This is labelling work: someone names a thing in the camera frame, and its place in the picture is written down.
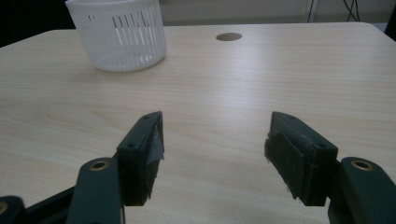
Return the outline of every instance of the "light wood grain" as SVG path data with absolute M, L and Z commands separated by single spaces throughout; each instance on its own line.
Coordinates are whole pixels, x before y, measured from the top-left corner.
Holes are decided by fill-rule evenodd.
M 237 41 L 215 36 L 235 32 Z M 76 31 L 0 49 L 0 195 L 27 206 L 112 156 L 161 110 L 165 161 L 127 223 L 328 223 L 291 198 L 263 144 L 290 113 L 396 180 L 396 44 L 364 23 L 166 27 L 168 52 L 134 73 L 89 62 Z

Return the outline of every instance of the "white basket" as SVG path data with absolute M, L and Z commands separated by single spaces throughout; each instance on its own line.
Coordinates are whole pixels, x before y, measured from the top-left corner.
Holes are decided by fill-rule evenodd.
M 158 0 L 65 2 L 95 67 L 110 72 L 149 67 L 165 56 Z

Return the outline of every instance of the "black cable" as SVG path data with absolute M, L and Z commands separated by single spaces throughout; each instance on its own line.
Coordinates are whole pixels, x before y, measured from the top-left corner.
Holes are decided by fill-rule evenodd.
M 311 8 L 309 8 L 308 21 L 306 23 L 309 23 L 309 19 L 311 19 L 311 13 L 312 13 L 312 7 L 314 6 L 314 1 L 315 0 L 311 1 Z
M 358 16 L 358 21 L 361 21 L 361 17 L 359 16 L 358 0 L 356 0 L 356 15 Z
M 352 0 L 352 4 L 350 5 L 350 8 L 353 8 L 353 5 L 354 5 L 354 4 L 355 4 L 355 0 Z M 350 15 L 352 15 L 351 12 L 349 12 L 349 15 L 347 16 L 347 20 L 346 20 L 346 21 L 349 21 Z
M 353 12 L 352 12 L 352 9 L 349 8 L 349 6 L 347 5 L 346 0 L 343 0 L 343 2 L 344 2 L 344 4 L 346 5 L 346 8 L 347 8 L 348 12 L 350 13 L 350 15 L 352 16 L 353 20 L 357 21 L 358 19 L 356 19 L 355 15 L 354 15 Z

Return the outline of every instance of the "wooden table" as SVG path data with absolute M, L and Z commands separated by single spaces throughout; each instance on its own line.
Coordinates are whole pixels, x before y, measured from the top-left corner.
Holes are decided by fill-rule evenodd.
M 235 32 L 236 41 L 216 35 Z M 365 23 L 166 27 L 157 65 L 107 73 L 76 31 L 0 49 L 0 195 L 37 203 L 111 157 L 161 110 L 165 160 L 127 223 L 328 223 L 263 155 L 272 111 L 292 114 L 396 180 L 396 44 Z

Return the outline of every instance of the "round hole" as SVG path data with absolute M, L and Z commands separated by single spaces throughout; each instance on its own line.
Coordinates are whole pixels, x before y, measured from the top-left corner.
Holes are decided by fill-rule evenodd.
M 363 171 L 372 171 L 374 167 L 366 161 L 352 161 L 353 166 Z
M 242 38 L 242 35 L 238 33 L 225 33 L 216 36 L 216 39 L 220 41 L 234 41 L 240 38 Z
M 8 209 L 8 203 L 0 202 L 0 215 L 2 215 Z
M 90 166 L 90 169 L 92 171 L 99 171 L 107 168 L 107 166 L 108 166 L 108 161 L 97 161 L 96 163 Z

